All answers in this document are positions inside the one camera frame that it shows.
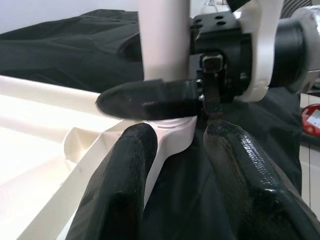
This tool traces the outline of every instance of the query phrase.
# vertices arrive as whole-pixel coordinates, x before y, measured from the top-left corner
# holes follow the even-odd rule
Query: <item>black cloth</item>
[[[101,93],[143,80],[136,12],[97,10],[0,35],[0,75]],[[195,73],[199,58],[190,58]],[[224,106],[301,193],[299,96],[271,89],[258,103]],[[165,162],[143,213],[146,240],[235,239],[215,173],[203,147],[199,117],[191,146]]]

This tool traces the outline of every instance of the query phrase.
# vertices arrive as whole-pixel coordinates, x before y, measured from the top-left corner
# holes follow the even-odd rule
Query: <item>white wall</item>
[[[45,21],[74,17],[96,9],[137,11],[138,1],[139,0],[0,0],[0,33]],[[192,16],[200,12],[204,2],[205,0],[191,1]]]

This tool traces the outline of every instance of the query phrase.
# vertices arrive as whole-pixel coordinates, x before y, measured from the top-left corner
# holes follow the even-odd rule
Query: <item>black fabric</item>
[[[98,93],[141,81],[137,33],[137,13],[97,10],[1,34],[0,75]],[[191,56],[190,72],[198,66]],[[249,132],[301,193],[299,105],[298,95],[271,89],[261,102],[224,106],[223,119]],[[165,162],[143,213],[143,239],[235,239],[203,147],[206,125],[199,117],[192,145]]]

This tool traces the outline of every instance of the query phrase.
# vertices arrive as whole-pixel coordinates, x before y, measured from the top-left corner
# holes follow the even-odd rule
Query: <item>white cylindrical pipe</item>
[[[139,0],[145,80],[189,76],[190,0]]]

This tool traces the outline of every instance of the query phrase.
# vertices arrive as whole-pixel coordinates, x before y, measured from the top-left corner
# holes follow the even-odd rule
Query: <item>red object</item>
[[[301,113],[304,132],[320,137],[320,104],[309,105]]]

